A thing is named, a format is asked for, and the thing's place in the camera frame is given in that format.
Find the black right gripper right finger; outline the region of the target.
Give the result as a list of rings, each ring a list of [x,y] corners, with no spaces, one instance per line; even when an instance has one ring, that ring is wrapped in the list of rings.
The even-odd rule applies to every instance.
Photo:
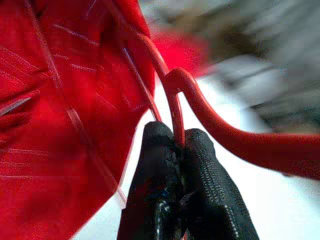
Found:
[[[213,142],[197,128],[185,131],[183,160],[187,228],[195,240],[257,240],[240,191],[216,157]]]

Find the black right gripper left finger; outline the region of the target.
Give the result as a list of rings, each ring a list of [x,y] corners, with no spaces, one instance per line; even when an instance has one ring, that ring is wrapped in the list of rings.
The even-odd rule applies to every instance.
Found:
[[[138,164],[117,233],[119,240],[172,240],[178,221],[179,164],[172,131],[144,126]]]

